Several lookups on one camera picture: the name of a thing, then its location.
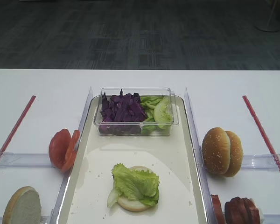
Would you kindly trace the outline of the lower right clear rail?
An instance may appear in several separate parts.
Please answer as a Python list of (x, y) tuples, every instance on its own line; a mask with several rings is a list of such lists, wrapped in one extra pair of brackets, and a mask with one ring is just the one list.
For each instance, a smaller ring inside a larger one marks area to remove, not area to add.
[(263, 224), (280, 224), (280, 214), (265, 214)]

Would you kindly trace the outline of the right tomato slice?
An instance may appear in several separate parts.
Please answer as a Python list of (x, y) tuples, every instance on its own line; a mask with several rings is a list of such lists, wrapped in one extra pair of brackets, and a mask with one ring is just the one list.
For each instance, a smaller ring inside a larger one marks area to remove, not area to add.
[(75, 130), (70, 139), (70, 143), (65, 154), (64, 164), (61, 168), (61, 171), (63, 173), (68, 171), (74, 165), (76, 155), (77, 155), (77, 152), (75, 151), (75, 146), (79, 140), (79, 137), (80, 137), (80, 131)]

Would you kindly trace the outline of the upper left clear rail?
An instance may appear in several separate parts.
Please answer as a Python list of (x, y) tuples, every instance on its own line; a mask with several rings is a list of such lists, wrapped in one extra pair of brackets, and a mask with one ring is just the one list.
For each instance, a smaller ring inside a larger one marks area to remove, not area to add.
[(53, 167), (48, 154), (21, 154), (0, 152), (0, 168), (51, 168)]

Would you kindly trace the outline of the upright bun half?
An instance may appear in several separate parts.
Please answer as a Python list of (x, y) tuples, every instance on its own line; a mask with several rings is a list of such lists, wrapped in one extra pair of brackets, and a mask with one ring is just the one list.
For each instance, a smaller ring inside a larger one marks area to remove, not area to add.
[(3, 224), (39, 224), (41, 202), (38, 192), (31, 186), (18, 189), (10, 198), (2, 219)]

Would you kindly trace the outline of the white metal tray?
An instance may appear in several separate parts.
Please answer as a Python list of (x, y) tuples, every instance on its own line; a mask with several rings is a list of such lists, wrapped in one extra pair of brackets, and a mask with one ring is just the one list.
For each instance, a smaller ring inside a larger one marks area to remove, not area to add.
[[(90, 102), (75, 165), (66, 174), (52, 214), (53, 224), (205, 224), (208, 222), (184, 101), (174, 96), (179, 124), (169, 136), (101, 136), (93, 122), (99, 97)], [(111, 170), (145, 166), (160, 179), (158, 204), (143, 212), (107, 207)]]

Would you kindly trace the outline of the right long clear rail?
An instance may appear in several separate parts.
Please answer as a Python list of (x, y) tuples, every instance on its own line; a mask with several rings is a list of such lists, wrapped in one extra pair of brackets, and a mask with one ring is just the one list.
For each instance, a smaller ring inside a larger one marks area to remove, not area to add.
[(199, 139), (197, 136), (194, 114), (192, 112), (191, 99), (190, 99), (187, 88), (185, 89), (184, 100), (185, 100), (185, 104), (186, 104), (188, 124), (189, 124), (190, 133), (191, 133), (194, 157), (195, 157), (195, 161), (196, 161), (196, 169), (197, 169), (197, 173), (198, 173), (198, 177), (199, 177), (199, 185), (200, 185), (200, 191), (201, 191), (202, 199), (203, 199), (203, 206), (204, 206), (204, 213), (206, 216), (206, 222), (208, 224), (217, 224), (217, 218), (216, 218), (216, 215), (215, 215), (215, 212), (213, 209), (212, 198), (211, 198), (210, 190), (209, 190), (209, 186), (208, 186), (207, 175), (206, 175), (206, 172), (203, 167), (203, 157), (202, 157)]

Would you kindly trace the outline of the left red rod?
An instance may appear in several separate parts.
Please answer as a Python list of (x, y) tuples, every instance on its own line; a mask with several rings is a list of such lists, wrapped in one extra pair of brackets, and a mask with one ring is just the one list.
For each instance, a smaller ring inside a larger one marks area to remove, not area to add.
[(5, 150), (7, 149), (9, 143), (11, 142), (14, 134), (16, 133), (17, 129), (19, 128), (20, 124), (22, 123), (23, 119), (25, 118), (27, 112), (29, 111), (31, 105), (33, 104), (36, 96), (33, 95), (29, 102), (27, 103), (26, 107), (24, 108), (23, 112), (21, 113), (20, 117), (18, 118), (17, 122), (15, 123), (13, 129), (11, 130), (10, 134), (8, 135), (7, 139), (5, 140), (3, 146), (0, 149), (0, 158), (4, 154)]

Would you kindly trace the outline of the green lettuce leaf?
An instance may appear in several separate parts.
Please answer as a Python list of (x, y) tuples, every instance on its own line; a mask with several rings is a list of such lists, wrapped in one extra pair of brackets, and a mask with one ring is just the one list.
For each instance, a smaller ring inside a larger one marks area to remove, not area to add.
[(107, 207), (111, 208), (117, 199), (124, 195), (129, 200), (141, 201), (154, 205), (154, 195), (159, 187), (159, 176), (148, 171), (132, 171), (124, 164), (118, 163), (112, 169), (113, 188), (107, 199)]

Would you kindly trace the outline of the shredded purple cabbage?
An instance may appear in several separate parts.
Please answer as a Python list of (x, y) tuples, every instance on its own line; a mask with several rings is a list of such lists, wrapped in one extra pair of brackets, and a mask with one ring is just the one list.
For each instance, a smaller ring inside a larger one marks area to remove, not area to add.
[(140, 105), (141, 99), (138, 93), (113, 95), (109, 99), (103, 94), (102, 99), (102, 122), (107, 123), (99, 126), (101, 134), (126, 135), (140, 134), (139, 125), (130, 125), (131, 122), (146, 120), (147, 114)]

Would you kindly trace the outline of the long clear rail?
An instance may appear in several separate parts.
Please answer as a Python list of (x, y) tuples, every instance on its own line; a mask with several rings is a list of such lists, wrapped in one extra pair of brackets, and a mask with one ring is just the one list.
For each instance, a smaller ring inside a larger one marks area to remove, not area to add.
[[(78, 142), (76, 143), (76, 146), (75, 146), (75, 151), (76, 152), (78, 151), (81, 136), (83, 135), (83, 131), (84, 131), (85, 123), (86, 123), (87, 116), (88, 116), (88, 113), (89, 113), (89, 108), (90, 108), (90, 105), (91, 105), (92, 98), (93, 98), (93, 92), (92, 92), (92, 89), (89, 89), (89, 93), (88, 93), (88, 96), (87, 96), (87, 99), (86, 99), (86, 102), (85, 102), (83, 114), (82, 114), (82, 117), (81, 117), (81, 120), (80, 120), (79, 127), (77, 129), (77, 130), (80, 131), (80, 137), (79, 137), (79, 140), (78, 140)], [(68, 191), (73, 166), (68, 171), (66, 171), (64, 173), (61, 171), (61, 169), (59, 169), (63, 174), (63, 180), (62, 180), (62, 183), (61, 183), (61, 187), (59, 189), (56, 204), (55, 204), (54, 209), (53, 209), (52, 214), (51, 214), (51, 218), (50, 218), (50, 223), (51, 224), (65, 224), (67, 222), (67, 218), (62, 218), (61, 217), (61, 210), (65, 206), (65, 195)]]
[(194, 157), (195, 157), (195, 161), (196, 161), (196, 169), (197, 169), (197, 173), (198, 173), (198, 177), (199, 177), (199, 185), (200, 185), (200, 191), (201, 191), (202, 199), (203, 199), (203, 206), (204, 206), (204, 213), (206, 216), (206, 222), (208, 224), (217, 224), (217, 218), (216, 218), (216, 215), (215, 215), (215, 212), (213, 209), (212, 198), (211, 198), (210, 190), (209, 190), (209, 186), (208, 186), (207, 175), (206, 175), (206, 172), (203, 167), (203, 157), (202, 157), (199, 139), (197, 136), (194, 114), (192, 112), (191, 99), (190, 99), (187, 88), (185, 89), (184, 100), (185, 100), (185, 104), (186, 104), (188, 124), (189, 124), (190, 133), (191, 133)]

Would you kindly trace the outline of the left sesame bun top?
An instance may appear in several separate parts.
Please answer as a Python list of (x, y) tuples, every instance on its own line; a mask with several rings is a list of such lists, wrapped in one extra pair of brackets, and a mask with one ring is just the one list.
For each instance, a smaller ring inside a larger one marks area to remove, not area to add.
[(224, 129), (210, 129), (202, 142), (203, 162), (209, 172), (222, 175), (227, 172), (231, 159), (231, 143)]

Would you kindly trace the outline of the right red rod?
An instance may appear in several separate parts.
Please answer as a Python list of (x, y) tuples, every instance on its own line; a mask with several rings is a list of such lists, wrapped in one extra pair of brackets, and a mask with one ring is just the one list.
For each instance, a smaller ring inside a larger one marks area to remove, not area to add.
[(250, 101), (248, 99), (248, 97), (246, 95), (243, 95), (242, 98), (243, 98), (250, 114), (252, 115), (252, 117), (253, 117), (253, 119), (254, 119), (254, 121), (255, 121), (258, 129), (259, 129), (259, 132), (260, 132), (260, 134), (261, 134), (269, 152), (273, 156), (274, 161), (275, 161), (275, 163), (276, 163), (276, 165), (279, 169), (279, 172), (280, 172), (280, 156), (275, 152), (275, 150), (274, 150), (274, 148), (273, 148), (273, 146), (272, 146), (272, 144), (271, 144), (271, 142), (270, 142), (270, 140), (269, 140), (269, 138), (268, 138), (268, 136), (267, 136), (267, 134), (266, 134), (266, 132), (265, 132), (265, 130), (264, 130), (257, 114), (256, 114), (256, 112), (255, 112), (255, 110), (252, 107), (252, 104), (250, 103)]

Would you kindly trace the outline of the upper right clear rail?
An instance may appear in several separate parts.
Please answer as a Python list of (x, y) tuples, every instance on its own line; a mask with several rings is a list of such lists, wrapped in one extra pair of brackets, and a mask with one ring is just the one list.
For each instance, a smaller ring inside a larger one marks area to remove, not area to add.
[(241, 169), (280, 171), (280, 154), (244, 155)]

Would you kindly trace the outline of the left long clear rail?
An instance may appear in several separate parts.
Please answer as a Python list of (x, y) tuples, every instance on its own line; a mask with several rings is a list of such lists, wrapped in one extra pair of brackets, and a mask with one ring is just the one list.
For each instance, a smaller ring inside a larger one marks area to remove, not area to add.
[[(83, 131), (84, 131), (85, 123), (86, 123), (87, 116), (88, 116), (88, 113), (89, 113), (89, 108), (90, 108), (90, 105), (91, 105), (92, 98), (93, 98), (93, 92), (92, 92), (92, 89), (89, 89), (89, 93), (88, 93), (88, 96), (87, 96), (87, 99), (86, 99), (86, 102), (85, 102), (83, 114), (82, 114), (82, 117), (81, 117), (81, 120), (80, 120), (79, 127), (77, 129), (77, 130), (80, 131), (80, 137), (79, 137), (79, 140), (78, 140), (78, 142), (76, 143), (76, 146), (75, 146), (75, 151), (76, 152), (78, 151), (81, 136), (83, 135)], [(63, 180), (62, 180), (62, 183), (61, 183), (61, 187), (59, 189), (56, 204), (55, 204), (54, 209), (53, 209), (52, 214), (51, 214), (51, 218), (50, 218), (50, 223), (51, 224), (65, 224), (67, 222), (67, 218), (62, 218), (61, 217), (61, 210), (65, 206), (65, 195), (68, 191), (73, 166), (68, 171), (66, 171), (64, 173), (61, 171), (61, 169), (59, 169), (63, 174)]]

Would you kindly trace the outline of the left tomato slice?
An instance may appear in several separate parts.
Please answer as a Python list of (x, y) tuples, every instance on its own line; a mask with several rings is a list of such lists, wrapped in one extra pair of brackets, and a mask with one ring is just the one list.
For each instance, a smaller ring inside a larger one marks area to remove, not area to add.
[(52, 164), (61, 169), (65, 162), (65, 154), (71, 140), (68, 129), (57, 132), (50, 141), (49, 158)]

